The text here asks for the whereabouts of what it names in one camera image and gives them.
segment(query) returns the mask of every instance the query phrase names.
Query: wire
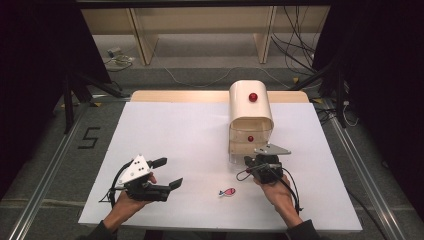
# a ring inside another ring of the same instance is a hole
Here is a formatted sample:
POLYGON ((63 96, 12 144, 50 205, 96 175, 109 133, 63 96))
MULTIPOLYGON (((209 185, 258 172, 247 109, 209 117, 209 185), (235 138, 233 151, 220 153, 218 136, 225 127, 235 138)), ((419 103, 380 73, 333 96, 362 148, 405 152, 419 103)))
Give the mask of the wire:
MULTIPOLYGON (((293 21, 291 20, 285 6, 283 6, 283 9, 284 9, 284 12, 286 13, 287 19, 289 20, 290 25, 293 29, 293 34, 296 35, 297 39, 299 39, 299 41, 300 41, 300 45, 304 48, 311 48, 302 40, 300 33, 298 32, 298 30, 296 30, 296 28, 298 28, 300 30, 300 25, 299 25, 299 22, 298 22, 299 21, 299 6, 296 6, 296 23, 295 23, 295 25, 293 25, 293 21)), ((304 51, 304 54, 305 54, 306 60, 308 61, 309 66, 311 66, 311 63, 309 61, 312 60, 312 57, 305 51, 304 51)))
MULTIPOLYGON (((294 44, 294 43, 289 43, 289 42, 287 42, 287 41, 284 41, 284 40, 281 40, 275 33, 273 33, 272 34, 273 35, 273 37, 275 37, 279 42, 282 42, 282 43, 284 43, 284 44, 287 44, 287 45, 290 45, 290 46, 292 46, 292 47, 297 47, 297 48, 302 48, 302 49, 305 49, 305 47, 302 47, 302 46, 299 46, 299 45, 297 45, 297 44, 294 44)), ((313 49, 313 48, 310 48, 310 49, 305 49, 306 51, 310 51, 310 52, 315 52, 315 50, 313 49)))
POLYGON ((290 174, 290 172, 289 171, 287 171, 287 169, 285 169, 285 168, 281 168, 281 169, 283 169, 284 171, 286 171, 288 174, 289 174, 289 176, 290 176, 290 178, 291 178, 291 181, 293 182, 293 186, 294 186, 294 189, 295 189, 295 192, 290 188, 290 186, 286 183, 286 182, 284 182, 282 179, 281 179, 281 177, 280 176, 278 176, 278 174, 277 173, 275 173, 270 167, 269 167, 269 164, 268 163, 264 163, 264 164, 261 164, 261 165, 258 165, 258 166, 255 166, 255 167, 251 167, 251 168, 247 168, 247 169, 245 169, 245 170, 243 170, 243 171, 241 171, 241 172, 239 172, 239 173, 237 173, 237 175, 236 175, 236 179, 238 180, 238 181, 244 181, 244 180, 246 180, 250 175, 252 175, 250 172, 251 171, 254 171, 254 170, 260 170, 260 169, 263 169, 263 168, 266 168, 266 169, 268 169, 268 171, 270 171, 277 179, 278 179, 278 181, 280 181, 289 191, 290 191, 290 194, 293 196, 293 199, 294 199, 294 205, 295 205, 295 210, 296 210, 296 213, 299 215, 299 212, 300 211, 302 211, 302 208, 300 208, 300 202, 299 202, 299 193, 298 193, 298 191, 297 191, 297 187, 296 187, 296 183, 294 182, 294 179, 293 179, 293 176, 290 174), (243 172, 248 172, 249 171, 249 174, 246 176, 246 177, 244 177, 244 178, 242 178, 242 179, 240 179, 239 178, 239 175, 240 174, 242 174, 243 172))
POLYGON ((322 23, 324 22, 324 19, 326 19, 326 18, 327 18, 327 14, 328 14, 328 10, 329 10, 329 9, 330 9, 330 8, 329 8, 329 7, 327 7, 327 9, 325 10, 324 16, 322 16, 321 21, 320 21, 320 23, 319 23, 319 25, 318 25, 317 31, 315 32, 315 35, 314 35, 314 37, 312 38, 312 48, 314 47, 314 44, 315 44, 315 38, 316 38, 316 36, 318 35, 318 33, 319 33, 319 31, 320 31, 320 28, 321 28, 321 26, 322 26, 322 23))
POLYGON ((114 62, 116 65, 118 65, 117 63, 125 63, 127 65, 118 69, 118 70, 107 69, 108 72, 120 72, 120 71, 125 70, 125 69, 127 69, 127 68, 129 68, 133 65, 132 62, 129 61, 129 60, 122 60, 122 59, 118 59, 117 57, 129 59, 127 56, 119 55, 119 56, 116 56, 116 57, 109 59, 108 61, 104 62, 103 64, 108 65, 110 62, 114 62))
MULTIPOLYGON (((211 86, 212 84, 215 84, 215 83, 217 83, 217 82, 219 82, 219 81, 221 81, 221 80, 223 80, 223 79, 225 79, 229 74, 230 74, 230 72, 231 71, 233 71, 233 70, 235 70, 235 69, 252 69, 252 68, 248 68, 248 67, 233 67, 233 68, 231 68, 231 69, 229 69, 228 70, 228 72, 224 75, 224 76, 222 76, 222 77, 220 77, 220 78, 218 78, 218 79, 216 79, 216 80, 213 80, 212 82, 210 82, 210 83, 208 83, 208 84, 204 84, 204 85, 194 85, 194 84, 190 84, 190 83, 184 83, 184 82, 181 82, 181 81, 179 81, 179 80, 177 80, 177 78, 174 76, 174 74, 172 74, 171 73, 171 71, 169 71, 169 69, 168 68, 166 68, 161 62, 160 62, 160 60, 159 60, 159 57, 157 56, 157 54, 156 54, 156 51, 155 51, 155 49, 150 45, 150 43, 149 42, 147 42, 147 46, 150 48, 150 50, 153 52, 153 56, 155 56, 156 57, 156 59, 157 59, 157 62, 158 62, 158 64, 163 68, 163 69, 165 69, 165 71, 167 71, 168 73, 169 73, 169 75, 171 76, 171 78, 172 78, 172 80, 174 81, 174 82, 176 82, 176 83, 178 83, 178 84, 182 84, 182 85, 185 85, 185 86, 189 86, 189 87, 194 87, 194 88, 204 88, 204 87, 208 87, 208 86, 211 86)), ((285 88, 287 88, 287 89, 289 89, 290 87, 289 86, 287 86, 286 84, 284 84, 284 83, 282 83, 280 80, 278 80, 277 78, 275 78, 274 76, 272 76, 271 74, 269 74, 265 69, 263 69, 263 68, 259 68, 259 67, 253 67, 253 69, 258 69, 258 70, 260 70, 260 71, 262 71, 262 72, 264 72, 268 77, 270 77, 272 80, 274 80, 274 81, 276 81, 277 83, 279 83, 279 84, 281 84, 282 86, 284 86, 285 88)))
MULTIPOLYGON (((281 52, 283 52, 284 53, 284 55, 285 56, 287 56, 287 57, 289 57, 290 59, 292 59, 293 61, 295 61, 296 63, 298 63, 299 65, 301 65, 302 67, 304 67, 304 68, 306 68, 306 69, 308 69, 309 71, 311 71, 312 73, 315 73, 316 71, 313 69, 313 68, 311 68, 311 67, 308 67, 308 66, 306 66, 305 64, 303 64, 303 63, 301 63, 299 60, 297 60, 295 57, 293 57, 292 55, 290 55, 288 52, 287 52, 287 49, 286 50, 284 50, 276 41, 275 41, 275 39, 271 36, 271 40, 274 42, 274 44, 277 46, 277 48, 281 51, 281 52)), ((310 74, 306 74, 306 73, 301 73, 301 72, 299 72, 299 71, 294 71, 294 70, 292 70, 293 72, 295 72, 295 73, 300 73, 300 74, 304 74, 304 75, 310 75, 310 74)))
POLYGON ((347 106, 349 106, 349 105, 345 105, 345 106, 344 106, 344 108, 343 108, 343 117, 344 117, 344 119, 345 119, 346 123, 347 123, 349 126, 351 126, 351 127, 355 127, 355 126, 358 124, 359 118, 356 118, 355 123, 353 123, 353 124, 352 124, 352 123, 350 123, 350 121, 349 121, 349 120, 347 120, 347 118, 346 118, 346 114, 345 114, 345 111, 346 111, 347 106))
POLYGON ((375 220, 375 218, 372 216, 372 214, 370 213, 370 211, 365 207, 365 204, 359 200, 359 198, 357 198, 347 187, 346 191, 347 193, 353 197, 353 199, 355 199, 356 202, 359 203, 359 205, 361 205, 362 209, 364 209, 364 211, 367 213, 367 215, 370 217, 371 221, 374 223, 374 225, 377 227, 377 230, 381 233, 381 235, 383 236, 383 239, 388 240, 386 234, 384 233, 383 229, 381 229, 380 225, 378 225, 377 220, 375 220))
POLYGON ((106 195, 99 202, 110 202, 110 204, 112 205, 112 208, 113 208, 113 206, 115 206, 115 203, 116 203, 116 201, 115 201, 115 192, 116 192, 116 190, 119 190, 119 191, 125 190, 125 188, 116 188, 115 187, 116 182, 118 181, 118 178, 121 175, 121 173, 126 168, 128 168, 133 161, 134 161, 134 159, 131 160, 131 161, 129 161, 128 163, 124 164, 124 166, 122 166, 122 168, 119 169, 118 173, 116 174, 115 178, 113 179, 111 188, 109 189, 109 191, 106 193, 106 195))

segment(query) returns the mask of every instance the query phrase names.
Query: black cable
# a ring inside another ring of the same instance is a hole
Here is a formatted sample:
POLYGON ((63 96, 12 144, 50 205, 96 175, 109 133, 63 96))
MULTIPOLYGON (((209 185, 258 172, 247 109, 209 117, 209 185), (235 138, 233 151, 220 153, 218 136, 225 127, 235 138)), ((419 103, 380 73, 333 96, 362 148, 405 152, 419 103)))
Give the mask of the black cable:
POLYGON ((116 58, 111 58, 111 59, 109 59, 108 61, 106 61, 106 62, 104 62, 103 64, 108 64, 108 63, 110 63, 111 61, 115 61, 115 62, 120 62, 120 63, 126 63, 126 64, 128 64, 127 66, 125 66, 125 67, 122 67, 122 68, 120 68, 120 69, 118 69, 118 70, 110 70, 110 69, 106 69, 108 72, 120 72, 120 71, 123 71, 123 70, 125 70, 125 69, 127 69, 127 68, 129 68, 129 67, 131 67, 132 66, 132 62, 130 62, 130 61, 123 61, 123 60, 119 60, 119 59, 116 59, 116 58))
POLYGON ((112 81, 112 83, 115 84, 119 91, 122 92, 122 87, 116 81, 112 81))
POLYGON ((353 199, 355 199, 356 202, 359 203, 359 205, 361 205, 362 209, 364 209, 364 211, 368 214, 368 216, 370 217, 371 221, 375 224, 375 226, 377 227, 377 230, 381 233, 381 235, 383 236, 384 240, 388 240, 386 234, 384 233, 383 229, 381 229, 380 225, 378 225, 377 220, 375 220, 375 218, 372 216, 371 212, 365 207, 365 204, 362 203, 362 201, 360 201, 347 187, 346 191, 347 193, 353 197, 353 199))
MULTIPOLYGON (((302 49, 305 49, 304 47, 302 47, 302 46, 299 46, 299 45, 297 45, 297 44, 294 44, 294 43, 289 43, 289 42, 287 42, 287 41, 284 41, 284 40, 281 40, 275 33, 273 33, 272 35, 274 35, 274 37, 279 41, 279 42, 282 42, 282 43, 284 43, 284 44, 287 44, 287 45, 290 45, 290 46, 292 46, 292 47, 297 47, 297 48, 302 48, 302 49)), ((306 51, 309 51, 309 52, 315 52, 315 50, 313 49, 313 48, 311 48, 311 49, 305 49, 306 51)))
POLYGON ((286 183, 286 182, 284 182, 282 179, 281 179, 281 177, 280 176, 278 176, 278 174, 277 173, 275 173, 270 167, 269 167, 269 164, 268 163, 265 163, 265 164, 261 164, 261 165, 259 165, 259 166, 255 166, 255 167, 252 167, 252 168, 247 168, 246 170, 243 170, 243 171, 241 171, 241 172, 239 172, 239 173, 237 173, 237 175, 236 175, 236 178, 237 178, 237 180, 238 181, 244 181, 244 180, 246 180, 250 175, 252 175, 252 174, 250 174, 249 173, 249 175, 247 175, 246 177, 244 177, 244 178, 242 178, 242 179, 239 179, 239 175, 241 174, 241 173, 243 173, 243 172, 247 172, 247 171, 252 171, 252 170, 259 170, 259 169, 262 169, 262 168, 267 168, 268 169, 268 171, 270 171, 277 179, 278 179, 278 181, 280 181, 289 191, 290 191, 290 194, 293 196, 293 199, 294 199, 294 208, 295 208, 295 210, 296 210, 296 213, 299 215, 299 212, 302 210, 301 208, 300 208, 300 203, 299 203, 299 193, 297 192, 297 187, 296 187, 296 183, 294 182, 294 179, 293 179, 293 176, 290 174, 290 172, 289 171, 287 171, 287 169, 285 169, 285 168, 282 168, 284 171, 286 171, 288 174, 289 174, 289 176, 290 176, 290 178, 291 178, 291 180, 292 180, 292 182, 293 182, 293 186, 294 186, 294 188, 295 188, 295 191, 296 191, 296 193, 290 188, 290 186, 286 183))
POLYGON ((290 59, 292 59, 293 61, 295 61, 296 63, 298 63, 299 65, 301 65, 302 67, 304 67, 304 68, 306 68, 306 69, 308 69, 309 71, 311 71, 312 73, 315 73, 315 70, 313 69, 313 68, 310 68, 310 67, 308 67, 308 66, 306 66, 305 64, 303 64, 303 63, 301 63, 301 62, 299 62, 295 57, 293 57, 292 55, 290 55, 286 50, 284 50, 280 45, 278 45, 278 43, 275 41, 275 39, 271 36, 271 40, 274 42, 274 44, 277 46, 277 48, 281 51, 281 52, 283 52, 287 57, 289 57, 290 59))
POLYGON ((115 178, 113 179, 113 182, 112 182, 112 186, 111 186, 111 188, 109 189, 109 191, 106 193, 106 195, 99 201, 99 202, 110 202, 110 204, 112 205, 112 208, 113 208, 113 206, 115 206, 115 203, 116 203, 116 201, 115 201, 115 192, 116 192, 116 188, 115 188, 115 185, 116 185, 116 182, 118 181, 118 178, 119 178, 119 176, 121 175, 121 173, 126 169, 126 168, 128 168, 130 165, 131 165, 131 163, 134 161, 134 159, 133 160, 131 160, 130 162, 128 162, 128 163, 126 163, 126 164, 124 164, 124 166, 122 166, 122 168, 121 169, 119 169, 119 171, 118 171, 118 173, 116 174, 116 176, 115 176, 115 178))
MULTIPOLYGON (((292 22, 292 20, 291 20, 291 18, 290 18, 290 16, 289 16, 289 14, 288 14, 288 12, 287 12, 287 9, 286 9, 286 7, 284 6, 283 7, 283 9, 284 9, 284 12, 286 13, 286 16, 287 16, 287 19, 289 20, 289 22, 290 22, 290 25, 291 25, 291 27, 292 27, 292 29, 293 29, 293 33, 296 35, 296 37, 299 39, 299 41, 300 41, 300 45, 301 46, 303 46, 304 48, 306 48, 306 47, 308 47, 308 48, 311 48, 311 47, 309 47, 303 40, 302 40, 302 38, 301 38, 301 36, 300 36, 300 34, 298 33, 298 30, 296 30, 296 27, 298 27, 298 20, 299 20, 299 7, 297 6, 296 7, 296 25, 293 25, 293 22, 292 22)), ((306 57, 306 60, 308 61, 308 64, 309 64, 309 66, 311 66, 311 63, 309 62, 309 59, 311 59, 312 60, 312 57, 309 55, 309 54, 306 54, 305 55, 305 57, 306 57)))

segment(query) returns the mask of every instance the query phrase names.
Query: red knob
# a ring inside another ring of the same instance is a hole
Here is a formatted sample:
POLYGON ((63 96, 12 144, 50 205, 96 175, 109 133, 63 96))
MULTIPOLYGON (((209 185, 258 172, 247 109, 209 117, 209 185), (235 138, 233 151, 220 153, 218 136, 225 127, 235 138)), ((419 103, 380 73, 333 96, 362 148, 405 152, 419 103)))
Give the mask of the red knob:
POLYGON ((256 102, 256 100, 258 100, 258 94, 256 93, 249 94, 249 101, 256 102))

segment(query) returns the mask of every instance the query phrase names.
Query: white table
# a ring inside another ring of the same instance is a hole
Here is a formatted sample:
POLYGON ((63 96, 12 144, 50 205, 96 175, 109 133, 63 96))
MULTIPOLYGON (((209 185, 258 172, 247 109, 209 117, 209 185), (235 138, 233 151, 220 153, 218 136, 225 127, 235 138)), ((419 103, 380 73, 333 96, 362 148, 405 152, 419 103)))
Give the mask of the white table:
MULTIPOLYGON (((98 201, 123 164, 142 153, 167 157, 154 170, 159 185, 184 178, 167 202, 147 205, 124 225, 146 229, 277 232, 286 225, 251 178, 237 181, 240 166, 228 162, 227 103, 129 102, 90 192, 80 224, 97 225, 110 211, 98 201), (220 190, 233 187, 233 197, 220 190)), ((304 208, 318 231, 362 230, 314 108, 309 103, 272 103, 270 142, 292 151, 280 156, 293 175, 304 208)))

